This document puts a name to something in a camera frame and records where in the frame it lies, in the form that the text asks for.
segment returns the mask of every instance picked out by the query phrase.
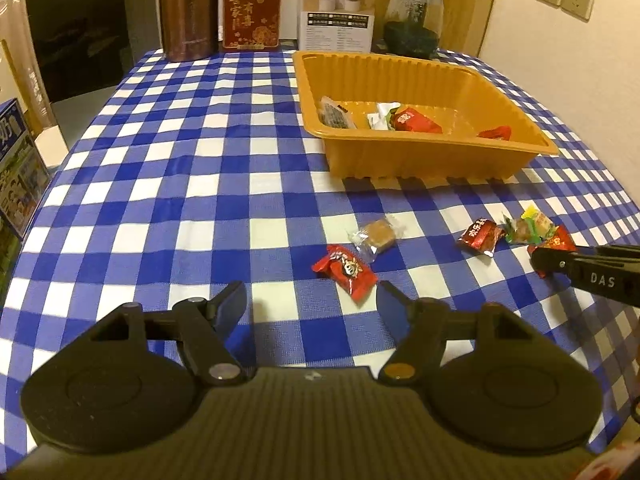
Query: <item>ribbed gray surface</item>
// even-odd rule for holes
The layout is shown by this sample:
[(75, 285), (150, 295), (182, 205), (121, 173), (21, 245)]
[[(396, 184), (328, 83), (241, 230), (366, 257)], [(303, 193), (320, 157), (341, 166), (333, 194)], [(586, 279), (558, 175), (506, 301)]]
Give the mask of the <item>ribbed gray surface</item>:
[(548, 458), (485, 452), (444, 431), (414, 392), (372, 381), (368, 368), (316, 372), (262, 368), (248, 384), (211, 390), (161, 442), (112, 456), (41, 446), (6, 477), (566, 480), (593, 459), (583, 449)]

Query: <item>red candy wrapper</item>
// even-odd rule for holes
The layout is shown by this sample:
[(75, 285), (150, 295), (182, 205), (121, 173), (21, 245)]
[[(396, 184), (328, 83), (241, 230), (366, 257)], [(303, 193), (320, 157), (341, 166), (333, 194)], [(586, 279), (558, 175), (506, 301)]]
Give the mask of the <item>red candy wrapper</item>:
[(458, 242), (493, 257), (495, 245), (503, 236), (504, 230), (500, 229), (493, 220), (479, 218), (465, 231)]
[(511, 139), (511, 127), (498, 126), (493, 130), (485, 130), (484, 132), (480, 132), (478, 134), (478, 137), (482, 137), (483, 139), (509, 140)]
[[(548, 247), (549, 249), (557, 249), (558, 251), (575, 251), (576, 246), (574, 243), (574, 239), (571, 238), (569, 231), (566, 230), (566, 227), (563, 225), (559, 226), (556, 229), (556, 233), (549, 238), (546, 242), (541, 243), (540, 245), (530, 245), (527, 247), (527, 252), (529, 254), (533, 254), (538, 247)], [(546, 278), (546, 272), (541, 272), (540, 270), (536, 271), (540, 278)]]
[(340, 245), (327, 245), (327, 256), (311, 267), (335, 280), (353, 301), (360, 301), (369, 293), (378, 278), (369, 267)]
[(391, 123), (396, 130), (402, 130), (404, 132), (442, 133), (442, 128), (439, 124), (436, 124), (430, 118), (425, 117), (413, 108), (405, 108), (401, 112), (396, 112)]

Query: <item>checkered tablecloth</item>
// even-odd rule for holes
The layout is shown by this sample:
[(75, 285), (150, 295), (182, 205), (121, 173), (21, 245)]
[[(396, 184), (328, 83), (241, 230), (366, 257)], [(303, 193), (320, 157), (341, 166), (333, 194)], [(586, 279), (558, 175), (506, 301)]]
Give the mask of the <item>checkered tablecloth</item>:
[[(291, 52), (234, 53), (191, 63), (145, 56), (121, 83), (53, 180), (24, 243), (0, 321), (0, 466), (33, 439), (20, 414), (27, 377), (119, 304), (147, 310), (217, 293), (242, 280), (249, 308), (228, 341), (245, 364), (370, 365), (393, 342), (376, 312), (311, 265), (327, 243), (393, 213), (404, 239), (372, 268), (408, 296), (457, 309), (500, 301), (588, 367), (604, 410), (591, 445), (602, 450), (635, 394), (638, 321), (631, 307), (542, 280), (526, 247), (493, 260), (455, 241), (476, 218), (519, 216), (529, 203), (577, 244), (640, 244), (638, 208), (580, 139), (483, 62), (478, 70), (559, 146), (503, 181), (336, 180), (322, 142), (301, 124)], [(150, 343), (172, 358), (175, 345)], [(471, 342), (447, 347), (448, 357)]]

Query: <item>table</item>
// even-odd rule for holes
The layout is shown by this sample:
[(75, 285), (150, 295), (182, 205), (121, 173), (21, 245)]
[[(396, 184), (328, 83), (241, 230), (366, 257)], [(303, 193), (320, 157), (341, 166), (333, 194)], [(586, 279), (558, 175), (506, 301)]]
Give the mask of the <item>table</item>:
[[(393, 342), (375, 295), (356, 306), (310, 266), (327, 243), (382, 213), (405, 239), (372, 268), (408, 296), (463, 310), (500, 301), (593, 371), (605, 397), (591, 438), (601, 451), (636, 390), (638, 321), (631, 307), (542, 280), (526, 247), (493, 260), (463, 253), (457, 235), (480, 217), (517, 217), (529, 203), (582, 245), (639, 244), (640, 213), (580, 139), (533, 97), (473, 57), (478, 70), (560, 148), (503, 181), (336, 180), (306, 133), (291, 51), (231, 53), (191, 63), (143, 57), (66, 158), (17, 262), (0, 321), (0, 466), (34, 446), (20, 388), (57, 350), (119, 304), (146, 310), (207, 296), (231, 280), (249, 308), (228, 341), (244, 364), (370, 365)], [(150, 342), (177, 358), (175, 345)], [(471, 342), (447, 346), (447, 356)]]

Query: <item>orange tray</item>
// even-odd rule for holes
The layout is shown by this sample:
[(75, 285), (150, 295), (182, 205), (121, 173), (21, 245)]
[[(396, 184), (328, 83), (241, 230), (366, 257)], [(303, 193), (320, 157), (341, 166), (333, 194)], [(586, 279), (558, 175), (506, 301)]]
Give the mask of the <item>orange tray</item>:
[[(305, 129), (324, 141), (335, 176), (508, 178), (555, 144), (506, 95), (475, 70), (397, 56), (296, 52)], [(328, 96), (352, 114), (358, 129), (330, 128), (318, 117)], [(376, 102), (400, 102), (436, 121), (443, 134), (371, 130)], [(511, 140), (479, 139), (510, 126)]]

